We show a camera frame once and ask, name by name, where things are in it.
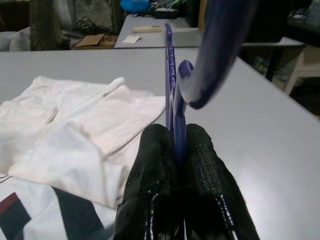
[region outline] folded white fabric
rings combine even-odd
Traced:
[[[106,240],[116,211],[49,185],[0,174],[0,239]]]
[[[0,173],[49,184],[116,208],[140,132],[163,96],[110,84],[37,77],[0,106]]]

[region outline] blue plastic piece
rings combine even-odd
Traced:
[[[241,44],[259,0],[208,0],[205,31],[195,68],[184,60],[176,73],[172,30],[166,24],[165,96],[166,126],[174,138],[175,160],[185,162],[186,104],[202,108],[223,84]]]
[[[143,13],[150,6],[149,0],[121,0],[120,6],[122,10],[132,14]]]

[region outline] white cloth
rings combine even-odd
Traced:
[[[13,234],[12,231],[16,231],[16,234],[20,230],[18,228],[19,226],[17,226],[19,224],[14,220],[19,219],[22,215],[21,212],[23,212],[21,209],[19,209],[19,211],[10,209],[8,202],[4,203],[4,200],[8,199],[8,196],[12,194],[15,194],[18,197],[24,211],[30,217],[24,226],[20,226],[23,228],[21,229],[23,230],[23,239],[68,239],[65,225],[75,224],[74,222],[77,222],[77,219],[71,219],[73,222],[66,222],[67,219],[63,219],[64,213],[61,210],[61,207],[63,207],[64,203],[59,202],[57,194],[51,186],[0,174],[0,217],[2,217],[3,221],[11,219],[11,234]],[[111,228],[116,218],[116,211],[96,202],[92,202],[92,205],[95,212],[85,212],[85,209],[82,209],[82,211],[87,215],[97,215],[103,228]],[[7,239],[4,232],[8,232],[8,230],[5,231],[0,227],[0,240]]]
[[[141,131],[163,96],[110,84],[37,77],[0,106],[0,173],[49,184],[116,208]]]

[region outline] white table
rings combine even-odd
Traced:
[[[177,62],[196,48],[176,48]],[[109,83],[165,94],[164,49],[0,52],[0,103],[19,95],[38,75]],[[237,59],[218,95],[186,110],[203,126],[234,175],[261,240],[320,236],[320,123]],[[164,124],[162,116],[158,120]]]
[[[128,15],[125,18],[119,37],[114,48],[164,48],[165,47],[165,33],[133,33],[134,27],[141,26],[162,26],[169,23],[172,28],[172,44],[178,47],[199,47],[202,41],[202,34],[198,28],[189,27],[184,18],[177,19],[155,19],[153,17],[132,16]],[[122,41],[129,35],[139,35],[141,39],[134,44],[122,43]],[[299,47],[303,43],[283,37],[280,42],[246,42],[243,47],[266,47],[266,48],[285,48],[285,47]]]

